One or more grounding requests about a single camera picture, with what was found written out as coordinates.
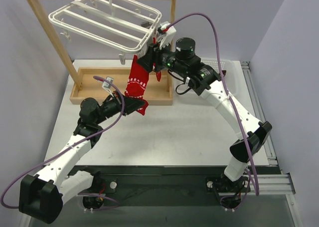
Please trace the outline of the white plastic clip hanger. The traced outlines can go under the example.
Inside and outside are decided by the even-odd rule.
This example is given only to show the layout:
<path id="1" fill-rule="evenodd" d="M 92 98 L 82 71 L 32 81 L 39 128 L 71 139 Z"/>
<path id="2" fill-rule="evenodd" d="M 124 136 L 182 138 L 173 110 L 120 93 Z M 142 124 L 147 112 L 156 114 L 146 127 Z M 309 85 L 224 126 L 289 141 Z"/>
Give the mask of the white plastic clip hanger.
<path id="1" fill-rule="evenodd" d="M 63 30 L 119 51 L 125 64 L 127 54 L 142 54 L 158 27 L 162 13 L 136 0 L 73 0 L 49 14 L 50 23 Z M 141 23 L 152 23 L 150 28 Z"/>

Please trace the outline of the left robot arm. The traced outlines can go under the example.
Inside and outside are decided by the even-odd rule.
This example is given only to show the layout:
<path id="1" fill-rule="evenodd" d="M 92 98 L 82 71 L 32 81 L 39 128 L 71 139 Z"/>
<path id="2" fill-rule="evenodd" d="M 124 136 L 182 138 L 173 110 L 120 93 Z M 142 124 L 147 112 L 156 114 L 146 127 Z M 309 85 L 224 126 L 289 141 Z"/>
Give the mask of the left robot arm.
<path id="1" fill-rule="evenodd" d="M 126 96 L 108 96 L 102 104 L 91 97 L 84 99 L 77 127 L 66 145 L 36 174 L 26 175 L 21 180 L 18 210 L 50 224 L 57 219 L 63 206 L 80 192 L 97 192 L 101 187 L 98 172 L 83 169 L 71 177 L 68 174 L 99 141 L 104 132 L 100 123 L 114 115 L 129 115 L 145 104 L 143 99 Z"/>

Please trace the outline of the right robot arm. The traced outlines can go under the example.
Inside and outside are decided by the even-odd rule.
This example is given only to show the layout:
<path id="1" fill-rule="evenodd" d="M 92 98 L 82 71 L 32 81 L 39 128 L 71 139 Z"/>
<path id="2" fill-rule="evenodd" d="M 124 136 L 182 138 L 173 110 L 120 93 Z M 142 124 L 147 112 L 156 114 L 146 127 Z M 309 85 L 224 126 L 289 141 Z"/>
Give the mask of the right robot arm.
<path id="1" fill-rule="evenodd" d="M 252 168 L 252 184 L 259 193 L 259 183 L 253 156 L 261 149 L 272 130 L 270 122 L 262 122 L 252 115 L 225 87 L 221 71 L 215 71 L 204 64 L 195 54 L 195 41 L 183 37 L 176 41 L 175 51 L 161 43 L 151 43 L 137 63 L 147 72 L 167 69 L 182 78 L 198 96 L 207 100 L 228 122 L 238 140 L 230 147 L 231 160 L 221 178 L 223 189 L 232 191 L 239 185 L 239 179 Z"/>

